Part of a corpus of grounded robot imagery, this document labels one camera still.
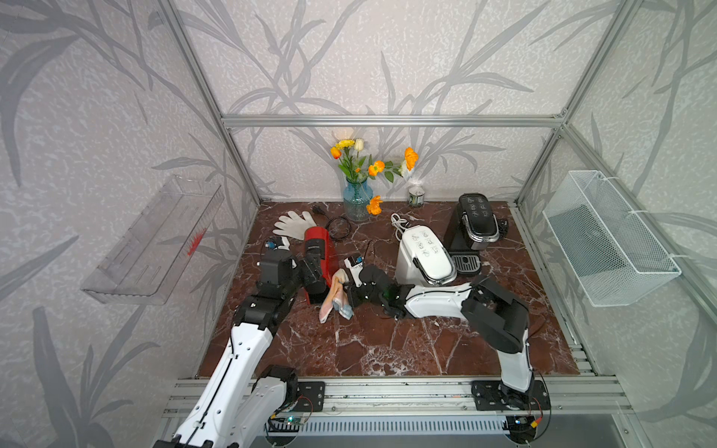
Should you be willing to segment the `colourful striped cloth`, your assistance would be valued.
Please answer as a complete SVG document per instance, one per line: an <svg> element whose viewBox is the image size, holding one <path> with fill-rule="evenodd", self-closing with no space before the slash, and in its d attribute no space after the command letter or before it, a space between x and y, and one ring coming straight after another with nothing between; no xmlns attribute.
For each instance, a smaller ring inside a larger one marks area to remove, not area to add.
<svg viewBox="0 0 717 448"><path fill-rule="evenodd" d="M321 324L324 324L328 320L332 311L337 311L341 317L347 320L353 317L353 309L344 289L345 284L351 285L351 280L344 269L339 269L332 276L330 291L319 309L319 322Z"/></svg>

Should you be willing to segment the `red coffee machine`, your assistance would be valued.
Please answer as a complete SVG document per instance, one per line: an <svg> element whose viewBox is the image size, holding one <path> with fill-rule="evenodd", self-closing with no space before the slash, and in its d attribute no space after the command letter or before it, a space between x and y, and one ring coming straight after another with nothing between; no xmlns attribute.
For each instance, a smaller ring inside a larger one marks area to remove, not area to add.
<svg viewBox="0 0 717 448"><path fill-rule="evenodd" d="M304 290L309 304L321 305L330 292L338 260L332 237L319 226L304 233Z"/></svg>

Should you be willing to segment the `white coffee machine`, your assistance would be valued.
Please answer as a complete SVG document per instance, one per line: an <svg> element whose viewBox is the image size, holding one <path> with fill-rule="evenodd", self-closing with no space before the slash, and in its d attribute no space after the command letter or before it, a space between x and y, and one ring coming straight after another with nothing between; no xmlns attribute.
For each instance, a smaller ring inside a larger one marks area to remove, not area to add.
<svg viewBox="0 0 717 448"><path fill-rule="evenodd" d="M457 278L457 268L431 228L414 226L401 236L395 278L402 285L440 287Z"/></svg>

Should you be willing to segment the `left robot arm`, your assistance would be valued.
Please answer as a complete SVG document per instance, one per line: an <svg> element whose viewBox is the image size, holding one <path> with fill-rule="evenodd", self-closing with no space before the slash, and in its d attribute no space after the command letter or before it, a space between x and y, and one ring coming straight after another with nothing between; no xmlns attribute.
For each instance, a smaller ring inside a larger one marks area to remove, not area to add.
<svg viewBox="0 0 717 448"><path fill-rule="evenodd" d="M244 398L249 382L301 289L325 285L319 259L266 252L255 291L236 309L223 355L201 397L169 441L156 447L250 446L276 411L297 399L291 368L272 367Z"/></svg>

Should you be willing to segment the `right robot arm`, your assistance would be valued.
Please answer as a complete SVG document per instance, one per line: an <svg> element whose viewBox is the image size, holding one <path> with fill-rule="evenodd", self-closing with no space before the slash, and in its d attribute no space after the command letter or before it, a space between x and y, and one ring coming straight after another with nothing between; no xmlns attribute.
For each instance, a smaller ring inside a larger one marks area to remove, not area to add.
<svg viewBox="0 0 717 448"><path fill-rule="evenodd" d="M528 305L492 278L480 274L471 283L455 286L401 285L367 265L349 276L345 289L352 307L375 304L395 319L451 317L467 322L498 354L502 393L530 392L534 373L527 349Z"/></svg>

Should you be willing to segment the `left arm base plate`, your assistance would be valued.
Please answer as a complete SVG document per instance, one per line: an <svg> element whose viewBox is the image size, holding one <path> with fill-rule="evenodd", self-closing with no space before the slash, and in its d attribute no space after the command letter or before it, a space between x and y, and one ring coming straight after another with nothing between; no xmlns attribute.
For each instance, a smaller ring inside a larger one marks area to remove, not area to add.
<svg viewBox="0 0 717 448"><path fill-rule="evenodd" d="M287 385L287 394L278 413L316 413L322 412L326 396L326 383L323 381L299 381Z"/></svg>

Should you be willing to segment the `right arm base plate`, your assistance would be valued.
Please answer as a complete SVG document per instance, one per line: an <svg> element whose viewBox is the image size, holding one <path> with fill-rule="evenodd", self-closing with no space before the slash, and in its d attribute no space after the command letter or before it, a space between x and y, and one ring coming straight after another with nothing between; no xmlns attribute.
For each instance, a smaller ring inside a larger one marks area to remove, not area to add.
<svg viewBox="0 0 717 448"><path fill-rule="evenodd" d="M471 382L471 393L478 411L550 411L550 394L541 380L533 379L527 392L504 386L499 380Z"/></svg>

